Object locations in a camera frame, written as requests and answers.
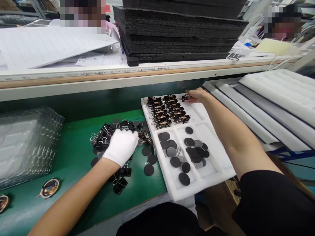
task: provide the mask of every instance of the forearm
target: forearm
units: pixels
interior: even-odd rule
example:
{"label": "forearm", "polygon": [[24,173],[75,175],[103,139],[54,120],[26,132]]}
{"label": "forearm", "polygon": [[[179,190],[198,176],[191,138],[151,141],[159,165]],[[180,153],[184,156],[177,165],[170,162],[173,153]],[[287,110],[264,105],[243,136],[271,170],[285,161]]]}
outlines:
{"label": "forearm", "polygon": [[201,102],[239,178],[253,170],[282,173],[266,155],[255,135],[234,113],[208,93],[203,94]]}
{"label": "forearm", "polygon": [[101,158],[49,208],[29,235],[43,235],[43,232],[47,236],[68,235],[100,188],[119,168],[115,162]]}

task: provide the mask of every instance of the person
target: person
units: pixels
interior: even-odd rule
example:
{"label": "person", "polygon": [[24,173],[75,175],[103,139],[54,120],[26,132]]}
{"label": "person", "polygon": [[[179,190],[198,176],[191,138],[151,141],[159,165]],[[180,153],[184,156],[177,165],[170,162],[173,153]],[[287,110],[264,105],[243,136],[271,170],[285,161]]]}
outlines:
{"label": "person", "polygon": [[268,22],[265,21],[265,24],[259,27],[257,33],[259,38],[292,41],[298,37],[298,33],[301,32],[301,26],[303,25],[301,23],[301,8],[298,8],[296,4],[289,4],[278,13],[274,12],[272,15],[273,17],[269,17]]}
{"label": "person", "polygon": [[[240,179],[242,197],[233,219],[249,235],[314,234],[315,201],[295,187],[264,152],[249,128],[202,88],[187,91],[187,103],[206,108],[218,138]],[[138,134],[116,130],[104,158],[61,196],[30,236],[68,235],[96,193],[129,159]],[[207,235],[194,213],[175,203],[146,209],[123,224],[117,235]]]}

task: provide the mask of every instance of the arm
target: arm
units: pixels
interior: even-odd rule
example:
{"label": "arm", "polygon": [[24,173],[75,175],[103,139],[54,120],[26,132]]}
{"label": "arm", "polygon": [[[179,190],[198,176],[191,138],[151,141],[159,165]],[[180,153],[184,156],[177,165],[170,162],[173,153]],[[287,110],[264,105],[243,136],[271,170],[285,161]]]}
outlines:
{"label": "arm", "polygon": [[68,235],[92,199],[120,166],[106,158],[62,195],[33,227],[33,235]]}
{"label": "arm", "polygon": [[101,187],[131,157],[138,140],[136,131],[116,130],[104,158],[48,209],[29,236],[68,235]]}
{"label": "arm", "polygon": [[239,179],[253,170],[272,170],[282,174],[255,135],[234,113],[202,88],[189,90],[188,93],[191,97],[187,103],[201,102],[206,108]]}

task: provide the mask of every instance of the black sleeve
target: black sleeve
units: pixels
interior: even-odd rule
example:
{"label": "black sleeve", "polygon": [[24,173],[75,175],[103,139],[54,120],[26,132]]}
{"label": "black sleeve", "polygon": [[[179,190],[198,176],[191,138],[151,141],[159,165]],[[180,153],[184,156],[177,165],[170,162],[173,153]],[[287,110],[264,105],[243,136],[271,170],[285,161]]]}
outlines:
{"label": "black sleeve", "polygon": [[315,201],[284,175],[251,171],[242,176],[240,188],[232,217],[247,236],[315,234]]}

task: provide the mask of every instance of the stack of clear plastic trays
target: stack of clear plastic trays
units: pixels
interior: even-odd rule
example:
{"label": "stack of clear plastic trays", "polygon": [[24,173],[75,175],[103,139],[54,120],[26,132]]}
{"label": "stack of clear plastic trays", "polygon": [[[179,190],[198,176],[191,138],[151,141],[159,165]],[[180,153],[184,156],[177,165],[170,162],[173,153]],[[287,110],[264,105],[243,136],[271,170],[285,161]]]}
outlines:
{"label": "stack of clear plastic trays", "polygon": [[52,170],[63,122],[48,107],[0,114],[0,190]]}

